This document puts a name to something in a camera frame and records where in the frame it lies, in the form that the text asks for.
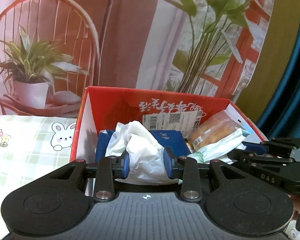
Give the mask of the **white knotted cloth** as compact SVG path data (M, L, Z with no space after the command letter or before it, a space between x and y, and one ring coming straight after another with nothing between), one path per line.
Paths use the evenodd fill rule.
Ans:
M164 167L164 148L140 122L116 124L105 156L119 157L124 151L129 155L129 174L126 179L117 179L117 181L133 185L181 183L180 179L168 178Z

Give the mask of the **printed living room backdrop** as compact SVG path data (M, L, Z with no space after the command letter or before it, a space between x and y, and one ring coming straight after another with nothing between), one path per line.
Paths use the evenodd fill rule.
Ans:
M274 0L0 0L0 115L75 118L89 86L233 98Z

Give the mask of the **red strawberry cardboard box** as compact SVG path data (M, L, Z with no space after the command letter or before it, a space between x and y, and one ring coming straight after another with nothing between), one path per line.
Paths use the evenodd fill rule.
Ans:
M247 142L266 140L261 131L229 99L131 88L85 89L76 122L71 161L95 160L98 133L118 123L139 121L147 129L181 131L184 137L214 114L227 115L250 134Z

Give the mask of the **blue white tissue pack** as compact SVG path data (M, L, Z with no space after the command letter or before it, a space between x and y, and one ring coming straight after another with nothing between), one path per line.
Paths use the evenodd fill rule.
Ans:
M99 133L96 145L96 162L105 157L107 146L114 132L114 130L102 130ZM176 157L191 154L180 131L152 130L150 133L161 146L170 148Z

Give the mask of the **green checked tablecloth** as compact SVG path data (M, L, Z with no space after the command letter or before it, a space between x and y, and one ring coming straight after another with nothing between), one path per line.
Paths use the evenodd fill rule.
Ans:
M71 147L51 145L54 124L73 136L74 118L0 115L0 208L15 189L69 163ZM0 212L0 239L7 234Z

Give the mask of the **teal curtain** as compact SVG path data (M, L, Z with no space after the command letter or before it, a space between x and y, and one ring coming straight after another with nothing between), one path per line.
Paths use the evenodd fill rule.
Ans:
M300 25L280 83L257 127L271 138L300 138Z

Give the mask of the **packaged bread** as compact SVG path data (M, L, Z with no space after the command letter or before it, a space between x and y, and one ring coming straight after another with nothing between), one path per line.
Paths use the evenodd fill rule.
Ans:
M192 144L194 150L197 151L203 146L217 142L219 139L230 135L237 128L243 128L250 134L252 133L252 129L249 126L235 121L223 110L214 114L193 130L188 137L188 141Z

